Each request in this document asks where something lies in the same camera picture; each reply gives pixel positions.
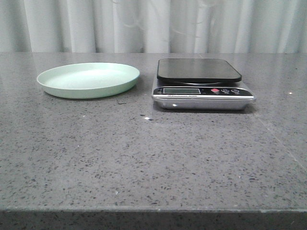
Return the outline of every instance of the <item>kitchen scale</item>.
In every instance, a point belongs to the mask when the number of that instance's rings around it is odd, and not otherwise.
[[[165,109],[242,110],[256,100],[242,76],[221,59],[159,60],[152,98]]]

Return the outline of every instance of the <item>scale display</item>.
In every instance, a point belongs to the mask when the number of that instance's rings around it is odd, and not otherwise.
[[[195,88],[163,88],[164,94],[200,94],[199,89]]]

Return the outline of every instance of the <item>plastic plate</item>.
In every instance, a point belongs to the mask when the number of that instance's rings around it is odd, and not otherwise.
[[[108,97],[132,88],[140,71],[118,63],[80,63],[42,72],[37,82],[56,97],[92,99]]]

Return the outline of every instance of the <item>curtain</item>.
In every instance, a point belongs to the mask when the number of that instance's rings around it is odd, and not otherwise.
[[[306,0],[0,0],[2,52],[307,52]]]

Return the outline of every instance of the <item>countertop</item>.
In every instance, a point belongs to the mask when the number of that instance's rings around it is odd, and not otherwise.
[[[151,89],[162,58],[224,59],[257,101],[161,109]],[[93,100],[36,82],[83,62],[141,75]],[[307,229],[306,101],[307,54],[0,53],[0,228]]]

